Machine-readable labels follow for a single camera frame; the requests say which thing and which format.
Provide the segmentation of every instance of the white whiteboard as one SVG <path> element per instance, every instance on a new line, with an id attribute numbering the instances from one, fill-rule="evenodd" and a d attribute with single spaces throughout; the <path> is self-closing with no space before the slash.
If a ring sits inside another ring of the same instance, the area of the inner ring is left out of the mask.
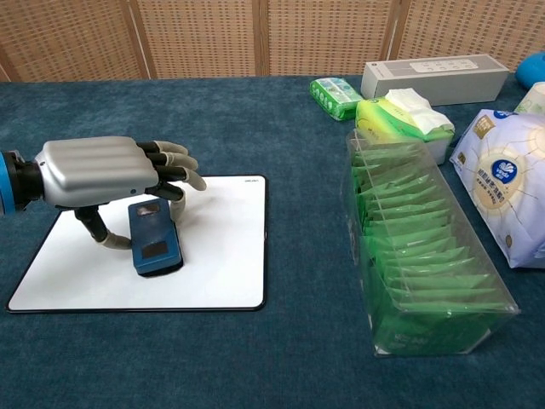
<path id="1" fill-rule="evenodd" d="M 255 310 L 265 302 L 267 180 L 210 176 L 186 192 L 177 226 L 184 267 L 142 278 L 131 251 L 97 245 L 72 211 L 63 212 L 8 302 L 12 313 Z M 130 237 L 127 206 L 141 195 L 100 207 L 106 226 Z"/>

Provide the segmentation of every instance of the white tissue package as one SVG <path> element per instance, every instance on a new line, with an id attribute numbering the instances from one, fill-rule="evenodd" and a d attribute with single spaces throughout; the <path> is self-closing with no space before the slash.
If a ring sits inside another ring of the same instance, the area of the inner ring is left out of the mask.
<path id="1" fill-rule="evenodd" d="M 545 116 L 481 110 L 450 157 L 511 268 L 545 268 Z"/>

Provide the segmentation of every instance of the blue logo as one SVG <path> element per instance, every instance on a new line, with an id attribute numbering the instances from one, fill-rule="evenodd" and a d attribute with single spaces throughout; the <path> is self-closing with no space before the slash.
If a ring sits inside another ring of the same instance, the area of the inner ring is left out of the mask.
<path id="1" fill-rule="evenodd" d="M 494 111 L 494 116 L 498 119 L 505 119 L 511 115 L 518 115 L 516 112 Z"/>
<path id="2" fill-rule="evenodd" d="M 492 164 L 492 175 L 507 184 L 517 175 L 517 165 L 506 159 L 497 160 Z"/>

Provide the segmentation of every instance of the white box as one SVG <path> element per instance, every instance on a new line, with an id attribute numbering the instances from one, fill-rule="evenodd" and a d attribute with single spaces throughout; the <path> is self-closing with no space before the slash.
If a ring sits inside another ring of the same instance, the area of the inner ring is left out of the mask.
<path id="1" fill-rule="evenodd" d="M 365 99 L 390 89 L 412 88 L 432 106 L 487 102 L 497 98 L 509 70 L 487 54 L 365 63 Z"/>

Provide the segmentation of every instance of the white tissue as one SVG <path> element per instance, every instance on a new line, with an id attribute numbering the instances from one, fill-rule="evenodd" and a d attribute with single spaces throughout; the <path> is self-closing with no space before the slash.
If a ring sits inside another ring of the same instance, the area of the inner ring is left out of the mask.
<path id="1" fill-rule="evenodd" d="M 454 124 L 441 112 L 434 111 L 428 100 L 418 95 L 412 88 L 390 89 L 385 98 L 407 112 L 424 135 L 437 128 L 454 130 Z"/>

